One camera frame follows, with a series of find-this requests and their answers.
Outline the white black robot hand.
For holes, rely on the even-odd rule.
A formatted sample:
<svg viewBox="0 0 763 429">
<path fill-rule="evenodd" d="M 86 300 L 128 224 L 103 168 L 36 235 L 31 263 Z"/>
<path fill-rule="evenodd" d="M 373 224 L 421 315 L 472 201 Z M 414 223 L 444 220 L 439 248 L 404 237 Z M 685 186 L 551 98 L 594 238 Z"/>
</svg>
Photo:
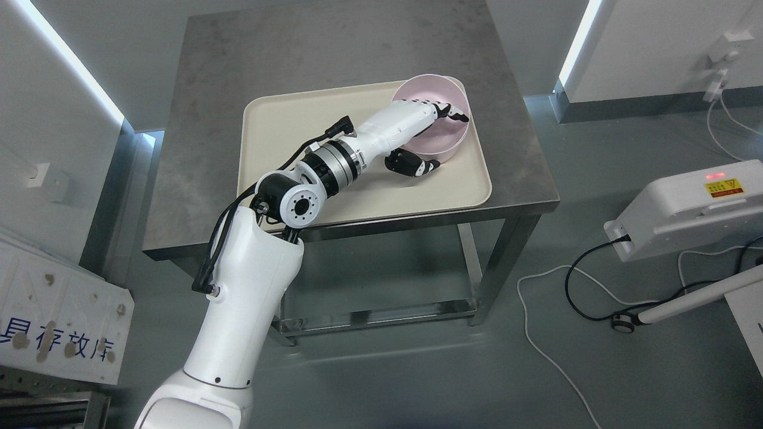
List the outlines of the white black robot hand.
<svg viewBox="0 0 763 429">
<path fill-rule="evenodd" d="M 343 136 L 354 154 L 363 162 L 370 163 L 384 157 L 384 165 L 394 173 L 409 177 L 421 177 L 441 165 L 441 161 L 426 160 L 403 149 L 413 138 L 428 130 L 439 119 L 455 120 L 468 124 L 470 119 L 450 103 L 420 100 L 394 100 L 384 109 L 355 128 L 354 136 Z"/>
</svg>

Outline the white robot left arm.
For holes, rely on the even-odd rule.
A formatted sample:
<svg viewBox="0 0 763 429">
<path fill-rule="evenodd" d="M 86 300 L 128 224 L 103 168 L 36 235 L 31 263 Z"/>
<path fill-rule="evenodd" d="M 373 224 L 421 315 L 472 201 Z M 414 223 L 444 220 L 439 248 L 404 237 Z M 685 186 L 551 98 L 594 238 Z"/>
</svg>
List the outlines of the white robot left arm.
<svg viewBox="0 0 763 429">
<path fill-rule="evenodd" d="M 342 147 L 342 117 L 246 188 L 213 229 L 193 290 L 209 304 L 182 369 L 144 405 L 136 428 L 240 428 L 250 422 L 256 363 L 276 309 L 302 265 L 300 231 L 359 162 Z"/>
</svg>

